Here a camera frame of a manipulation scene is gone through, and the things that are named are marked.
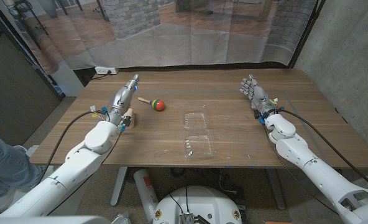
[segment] brick wall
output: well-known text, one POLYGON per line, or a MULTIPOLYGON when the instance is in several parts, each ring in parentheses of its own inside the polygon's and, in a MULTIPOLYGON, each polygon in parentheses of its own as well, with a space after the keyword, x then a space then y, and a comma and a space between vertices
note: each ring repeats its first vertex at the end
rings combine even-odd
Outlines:
POLYGON ((118 39, 160 24, 157 0, 103 0, 118 39))
POLYGON ((286 0, 272 21, 267 45, 279 45, 294 52, 310 18, 316 0, 286 0))

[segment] power outlet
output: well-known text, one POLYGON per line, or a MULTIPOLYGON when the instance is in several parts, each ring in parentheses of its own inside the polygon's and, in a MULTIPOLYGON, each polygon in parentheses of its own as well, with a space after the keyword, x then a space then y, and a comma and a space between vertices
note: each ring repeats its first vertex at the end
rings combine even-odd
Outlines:
POLYGON ((105 75, 108 73, 108 71, 111 71, 110 74, 117 74, 117 72, 119 71, 118 68, 106 68, 106 67, 100 67, 100 66, 97 66, 94 69, 99 75, 105 75))

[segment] red ball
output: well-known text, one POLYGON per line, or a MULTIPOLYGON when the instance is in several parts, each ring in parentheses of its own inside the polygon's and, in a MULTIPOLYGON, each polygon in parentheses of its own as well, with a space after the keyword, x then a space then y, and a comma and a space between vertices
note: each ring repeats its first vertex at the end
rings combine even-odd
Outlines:
POLYGON ((165 109, 165 103, 162 100, 154 100, 151 105, 157 111, 165 109))

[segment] jeans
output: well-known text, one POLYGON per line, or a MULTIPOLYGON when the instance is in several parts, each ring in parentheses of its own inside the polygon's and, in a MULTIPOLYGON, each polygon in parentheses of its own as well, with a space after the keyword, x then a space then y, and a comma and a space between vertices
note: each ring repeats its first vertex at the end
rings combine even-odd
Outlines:
POLYGON ((32 187, 42 175, 43 168, 29 162, 25 150, 14 148, 0 139, 0 197, 10 187, 32 187))

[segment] maraca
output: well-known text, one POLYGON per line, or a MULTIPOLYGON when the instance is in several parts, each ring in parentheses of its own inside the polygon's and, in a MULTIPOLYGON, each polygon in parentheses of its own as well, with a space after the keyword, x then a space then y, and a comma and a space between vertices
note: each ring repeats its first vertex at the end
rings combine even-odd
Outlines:
POLYGON ((165 103, 162 100, 153 100, 153 101, 150 101, 150 100, 146 100, 146 99, 141 98, 141 97, 138 97, 138 99, 140 101, 143 101, 143 102, 146 102, 146 103, 151 104, 151 106, 153 107, 153 109, 155 109, 157 111, 161 111, 161 110, 165 109, 165 103))

